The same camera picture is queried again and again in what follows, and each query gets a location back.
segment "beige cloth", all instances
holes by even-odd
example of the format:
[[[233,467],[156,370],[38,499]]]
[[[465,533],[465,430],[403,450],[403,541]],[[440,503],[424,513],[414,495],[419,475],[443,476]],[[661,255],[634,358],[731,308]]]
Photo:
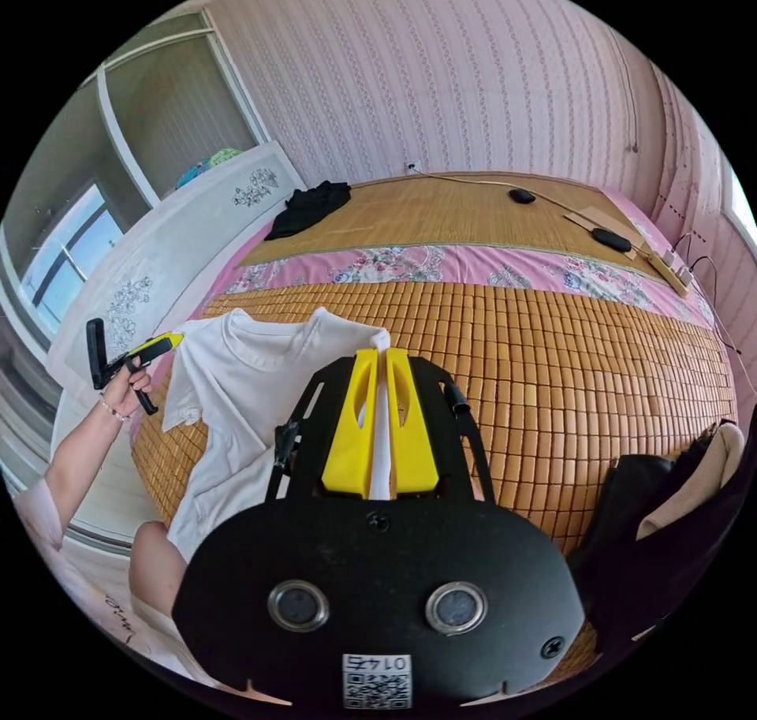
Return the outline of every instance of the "beige cloth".
[[[707,451],[688,481],[639,524],[636,540],[653,534],[714,497],[733,477],[744,453],[744,435],[725,423],[715,431]]]

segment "woven straw mat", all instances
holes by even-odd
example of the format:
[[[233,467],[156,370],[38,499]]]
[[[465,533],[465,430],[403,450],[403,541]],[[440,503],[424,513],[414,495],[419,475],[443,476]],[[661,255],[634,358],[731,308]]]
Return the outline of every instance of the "woven straw mat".
[[[441,283],[329,284],[219,297],[205,316],[242,308],[261,321],[302,323],[320,306],[384,326],[395,346],[455,376],[479,423],[499,504],[539,526],[564,554],[585,532],[620,455],[676,453],[735,416],[714,332],[589,297]],[[155,391],[159,407],[169,383],[166,375]],[[161,412],[142,421],[133,456],[166,523],[206,440],[201,423],[163,434]],[[589,667],[594,645],[587,623],[548,682]]]

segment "bamboo mat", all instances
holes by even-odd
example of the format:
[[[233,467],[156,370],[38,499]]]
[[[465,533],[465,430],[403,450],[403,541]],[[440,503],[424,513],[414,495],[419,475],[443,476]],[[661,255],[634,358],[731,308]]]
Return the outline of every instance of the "bamboo mat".
[[[596,189],[510,174],[490,173],[482,177],[532,187],[574,210],[596,207],[626,228],[634,228]],[[518,205],[508,197],[508,191],[506,186],[463,184],[421,176],[355,187],[352,199],[344,207],[293,237],[258,244],[240,265],[268,263],[309,252],[388,245],[488,244],[582,255],[659,279],[645,259],[631,260],[594,241],[586,229],[563,218],[564,208],[540,198],[529,205]]]
[[[479,423],[499,504],[564,554],[585,533],[620,455],[676,453],[736,412],[713,332],[574,294],[438,283],[297,286],[219,297],[205,316],[240,307],[258,320],[302,323],[321,306],[384,326],[395,346],[455,376]],[[169,384],[167,375],[153,397],[158,406]],[[162,411],[142,421],[134,461],[166,523],[206,441],[201,423],[163,434]],[[540,687],[589,668],[595,647],[587,621]]]

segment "printed number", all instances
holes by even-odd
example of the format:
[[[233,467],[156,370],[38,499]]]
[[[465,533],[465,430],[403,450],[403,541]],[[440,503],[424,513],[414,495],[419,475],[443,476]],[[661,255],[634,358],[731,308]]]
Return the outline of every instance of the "printed number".
[[[362,655],[348,655],[345,670],[361,670],[374,672],[380,670],[382,673],[397,670],[402,672],[407,670],[408,661],[405,657],[363,657]]]

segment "hand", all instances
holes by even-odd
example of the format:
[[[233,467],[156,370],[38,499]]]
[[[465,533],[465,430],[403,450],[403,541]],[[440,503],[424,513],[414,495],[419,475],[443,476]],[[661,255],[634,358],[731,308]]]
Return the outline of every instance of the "hand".
[[[139,366],[139,357],[134,358],[134,364]],[[129,369],[124,366],[107,385],[103,399],[108,407],[120,416],[128,418],[140,407],[140,401],[136,398],[137,391],[143,391],[145,394],[152,391],[150,375],[146,370],[129,373]]]

